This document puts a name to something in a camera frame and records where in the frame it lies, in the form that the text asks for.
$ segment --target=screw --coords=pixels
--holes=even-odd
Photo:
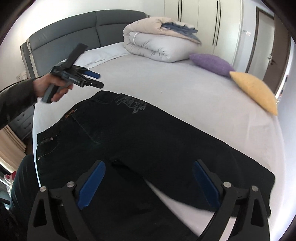
[[[231,187],[231,183],[230,182],[224,182],[223,186],[226,188],[230,188]]]
[[[68,182],[67,187],[72,188],[74,187],[75,183],[74,182]]]
[[[252,186],[252,190],[253,190],[254,192],[257,192],[257,191],[258,191],[258,187],[256,187],[256,186]]]
[[[45,186],[43,186],[43,187],[40,188],[40,191],[41,191],[41,192],[45,192],[46,189],[47,189],[47,188],[46,188]]]

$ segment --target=sleeve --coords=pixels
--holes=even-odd
[[[19,82],[0,94],[0,129],[36,103],[33,80]]]

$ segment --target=beige curtain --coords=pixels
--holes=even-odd
[[[25,144],[6,125],[0,130],[0,164],[9,172],[18,169],[25,156]]]

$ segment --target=mattress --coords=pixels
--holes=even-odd
[[[151,103],[224,141],[275,174],[269,217],[272,235],[284,190],[284,147],[278,118],[264,111],[229,78],[199,68],[190,60],[164,63],[126,54],[124,50],[120,52],[121,48],[118,48],[118,53],[112,53],[115,58],[108,55],[106,61],[100,57],[97,66],[91,68],[101,74],[104,90]],[[87,66],[85,59],[80,61]],[[56,103],[36,104],[33,120],[35,157],[37,134],[56,123],[74,104],[88,99],[97,91],[93,87],[74,86]],[[179,203],[151,184],[149,186],[194,233],[202,233],[213,213]],[[235,218],[229,220],[221,240],[227,240],[234,222]]]

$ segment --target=person's hand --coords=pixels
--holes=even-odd
[[[33,86],[34,86],[34,91],[36,96],[43,97],[46,89],[49,87],[50,84],[55,84],[57,86],[64,86],[66,82],[60,79],[59,77],[48,73],[43,77],[33,81]],[[71,90],[72,88],[73,88],[73,85],[69,85],[68,87],[61,89],[59,92],[55,93],[51,101],[52,102],[58,101],[63,97],[64,94],[68,93],[68,90]]]

